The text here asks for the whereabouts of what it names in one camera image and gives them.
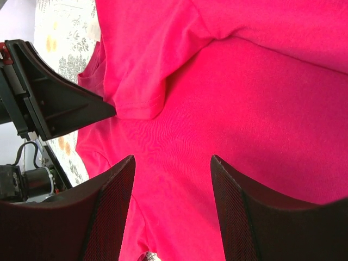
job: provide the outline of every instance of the floral tablecloth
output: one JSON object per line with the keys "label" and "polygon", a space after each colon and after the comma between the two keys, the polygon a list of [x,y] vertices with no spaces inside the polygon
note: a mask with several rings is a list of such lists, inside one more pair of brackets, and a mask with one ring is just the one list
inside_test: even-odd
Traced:
{"label": "floral tablecloth", "polygon": [[[87,37],[88,25],[95,17],[94,0],[37,0],[34,46],[55,72],[75,83],[95,47],[95,41]],[[75,151],[77,133],[48,141],[73,186],[88,180]],[[159,259],[149,253],[147,260]]]}

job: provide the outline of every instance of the cable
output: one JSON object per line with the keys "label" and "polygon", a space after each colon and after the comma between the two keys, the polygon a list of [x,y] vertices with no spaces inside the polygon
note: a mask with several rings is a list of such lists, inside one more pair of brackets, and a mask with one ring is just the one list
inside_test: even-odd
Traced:
{"label": "cable", "polygon": [[36,164],[36,158],[38,157],[39,147],[38,147],[38,145],[37,145],[35,142],[33,142],[33,141],[28,141],[28,142],[26,142],[26,143],[24,143],[24,144],[22,144],[22,145],[20,146],[20,148],[18,149],[18,152],[17,152],[16,161],[15,161],[13,164],[11,164],[12,166],[16,166],[16,165],[20,162],[20,159],[21,159],[21,157],[22,157],[23,149],[24,149],[24,147],[25,147],[26,145],[28,145],[28,144],[32,144],[32,145],[35,147],[33,163],[34,163],[34,167],[35,167],[35,168],[37,168],[37,169],[39,168],[39,166]]}

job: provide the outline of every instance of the black cable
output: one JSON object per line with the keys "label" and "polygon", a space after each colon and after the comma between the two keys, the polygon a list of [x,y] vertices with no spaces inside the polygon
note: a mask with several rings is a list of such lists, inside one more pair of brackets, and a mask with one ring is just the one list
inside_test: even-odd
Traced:
{"label": "black cable", "polygon": [[39,166],[36,164],[36,158],[38,157],[39,147],[38,147],[38,145],[37,145],[35,142],[33,142],[33,141],[28,141],[28,142],[26,142],[26,143],[24,143],[24,144],[22,144],[22,145],[20,146],[20,148],[18,149],[18,152],[17,152],[16,161],[12,164],[12,166],[16,166],[16,165],[20,162],[20,159],[21,159],[21,157],[22,157],[23,149],[24,149],[24,147],[25,147],[26,145],[28,145],[28,144],[32,144],[32,145],[34,145],[34,147],[35,147],[33,163],[34,163],[34,167],[35,167],[35,168],[37,168],[37,169],[39,168]]}

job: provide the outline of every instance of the red fabric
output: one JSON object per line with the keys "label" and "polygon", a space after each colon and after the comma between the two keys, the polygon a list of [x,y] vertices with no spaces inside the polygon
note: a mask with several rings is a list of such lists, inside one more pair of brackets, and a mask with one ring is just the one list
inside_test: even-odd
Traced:
{"label": "red fabric", "polygon": [[79,82],[118,116],[81,129],[77,152],[90,177],[135,155],[121,261],[224,260],[213,154],[295,198],[348,195],[345,1],[96,4]]}

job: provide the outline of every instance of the red shirt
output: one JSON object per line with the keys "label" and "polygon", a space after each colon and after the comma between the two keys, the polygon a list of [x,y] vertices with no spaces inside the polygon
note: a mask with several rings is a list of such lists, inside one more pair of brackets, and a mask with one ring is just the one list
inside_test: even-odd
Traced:
{"label": "red shirt", "polygon": [[79,131],[90,177],[135,155],[121,261],[224,260],[217,154],[289,196],[348,195],[345,1],[97,0],[80,84],[117,117]]}

